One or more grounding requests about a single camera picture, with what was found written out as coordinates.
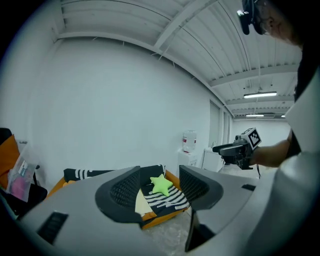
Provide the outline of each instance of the ceiling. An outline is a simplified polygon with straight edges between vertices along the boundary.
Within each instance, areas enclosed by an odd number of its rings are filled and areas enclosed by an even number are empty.
[[[235,119],[294,103],[301,51],[270,36],[244,35],[241,0],[60,0],[58,38],[103,37],[165,57],[208,87]],[[276,91],[277,96],[244,99]]]

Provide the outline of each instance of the green star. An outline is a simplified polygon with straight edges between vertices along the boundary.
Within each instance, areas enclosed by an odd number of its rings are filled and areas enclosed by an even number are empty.
[[[160,192],[167,197],[169,196],[168,188],[170,188],[173,183],[167,180],[163,174],[161,174],[159,177],[150,177],[150,180],[154,184],[152,193]]]

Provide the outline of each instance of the black slot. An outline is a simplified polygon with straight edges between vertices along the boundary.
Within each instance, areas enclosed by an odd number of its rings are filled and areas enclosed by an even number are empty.
[[[68,214],[53,212],[38,230],[38,235],[53,244],[67,218]]]
[[[199,223],[197,213],[192,210],[189,235],[184,248],[185,252],[187,253],[197,248],[214,236],[215,234],[206,225]]]
[[[250,190],[250,191],[254,191],[256,186],[254,185],[250,185],[250,184],[244,184],[241,188],[245,189],[245,190]]]

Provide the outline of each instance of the plastic bag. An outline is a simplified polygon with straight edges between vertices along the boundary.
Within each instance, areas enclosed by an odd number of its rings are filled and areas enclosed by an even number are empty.
[[[38,163],[38,157],[33,152],[32,147],[27,143],[20,152],[20,156],[13,169],[11,169],[8,174],[6,192],[27,202],[31,182]]]

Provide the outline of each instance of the fluorescent light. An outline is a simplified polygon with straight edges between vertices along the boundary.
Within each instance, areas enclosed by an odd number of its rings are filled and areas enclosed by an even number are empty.
[[[265,115],[264,114],[246,114],[245,115],[247,118],[262,118]]]
[[[270,96],[277,96],[277,92],[271,91],[271,92],[251,93],[251,94],[245,94],[243,97],[245,99],[249,99],[249,98],[270,97]]]

